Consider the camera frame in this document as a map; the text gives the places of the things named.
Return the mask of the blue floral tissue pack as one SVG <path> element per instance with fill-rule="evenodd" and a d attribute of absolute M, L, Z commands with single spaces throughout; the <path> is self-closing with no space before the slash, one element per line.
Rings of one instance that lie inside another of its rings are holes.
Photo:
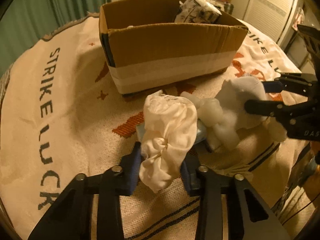
<path fill-rule="evenodd" d="M 139 142 L 142 142 L 145 134 L 145 123 L 136 125 L 136 133 Z M 197 135 L 194 142 L 195 145 L 202 144 L 208 152 L 213 152 L 222 146 L 213 132 L 207 128 L 199 119 L 197 121 Z"/>

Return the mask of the brown cardboard box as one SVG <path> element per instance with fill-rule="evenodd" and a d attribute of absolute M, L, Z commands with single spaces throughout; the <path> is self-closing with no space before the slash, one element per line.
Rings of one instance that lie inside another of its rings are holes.
<path fill-rule="evenodd" d="M 100 8 L 99 36 L 112 80 L 132 94 L 226 69 L 248 29 L 221 12 L 215 23 L 176 23 L 186 0 L 121 0 Z"/>

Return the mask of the white cotton wad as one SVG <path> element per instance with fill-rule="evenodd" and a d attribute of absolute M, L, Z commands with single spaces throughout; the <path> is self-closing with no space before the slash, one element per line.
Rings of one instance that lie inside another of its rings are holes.
<path fill-rule="evenodd" d="M 231 151 L 236 148 L 240 138 L 235 129 L 235 118 L 228 116 L 216 98 L 198 98 L 188 92 L 181 97 L 190 100 L 196 107 L 199 130 L 213 151 L 223 146 Z"/>

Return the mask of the grey cloth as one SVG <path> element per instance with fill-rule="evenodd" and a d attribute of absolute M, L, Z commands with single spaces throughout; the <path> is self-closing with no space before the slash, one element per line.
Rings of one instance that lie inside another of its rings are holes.
<path fill-rule="evenodd" d="M 220 103 L 227 125 L 235 131 L 253 128 L 266 120 L 265 116 L 245 111 L 246 101 L 267 99 L 262 82 L 255 76 L 225 80 L 215 98 Z"/>

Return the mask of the cream strike lucky blanket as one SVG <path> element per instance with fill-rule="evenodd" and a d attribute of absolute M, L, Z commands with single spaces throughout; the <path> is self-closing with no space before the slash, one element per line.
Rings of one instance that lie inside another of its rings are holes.
<path fill-rule="evenodd" d="M 142 92 L 122 97 L 112 80 L 99 40 L 99 19 L 72 24 L 49 41 L 27 50 L 1 79 L 1 200 L 16 233 L 27 239 L 50 205 L 78 174 L 93 176 L 131 152 L 143 121 Z M 199 98 L 214 97 L 225 80 L 250 73 L 271 80 L 279 72 L 298 72 L 276 43 L 252 25 L 228 69 L 218 76 L 169 85 Z M 286 221 L 308 201 L 295 186 L 312 158 L 310 143 L 286 139 L 278 144 L 266 124 L 239 132 L 237 148 L 193 152 L 218 172 L 244 172 L 267 204 L 280 201 Z M 122 197 L 126 239 L 194 239 L 199 199 L 191 198 L 180 178 L 154 194 L 139 183 Z"/>

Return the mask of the white sliding wardrobe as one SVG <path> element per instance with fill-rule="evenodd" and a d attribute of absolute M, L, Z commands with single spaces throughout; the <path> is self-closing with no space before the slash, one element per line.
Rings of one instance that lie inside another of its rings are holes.
<path fill-rule="evenodd" d="M 257 28 L 279 46 L 289 38 L 300 0 L 232 0 L 232 15 Z"/>

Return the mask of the cream cloth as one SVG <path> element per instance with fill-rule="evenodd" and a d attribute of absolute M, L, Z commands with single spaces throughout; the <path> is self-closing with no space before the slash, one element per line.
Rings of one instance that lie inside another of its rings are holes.
<path fill-rule="evenodd" d="M 143 161 L 140 180 L 154 193 L 166 189 L 180 176 L 180 168 L 197 134 L 197 110 L 187 98 L 159 90 L 146 97 Z"/>

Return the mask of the floral printed fabric bundle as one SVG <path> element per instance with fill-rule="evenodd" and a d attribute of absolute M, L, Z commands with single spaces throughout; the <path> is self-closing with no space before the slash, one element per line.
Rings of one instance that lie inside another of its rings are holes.
<path fill-rule="evenodd" d="M 214 24 L 221 15 L 222 12 L 206 0 L 186 0 L 180 2 L 174 22 Z"/>

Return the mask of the green curtain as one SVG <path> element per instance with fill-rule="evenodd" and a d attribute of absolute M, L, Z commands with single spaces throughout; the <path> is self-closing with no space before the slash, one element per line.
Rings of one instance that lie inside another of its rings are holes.
<path fill-rule="evenodd" d="M 12 0 L 1 14 L 1 73 L 45 35 L 110 1 Z"/>

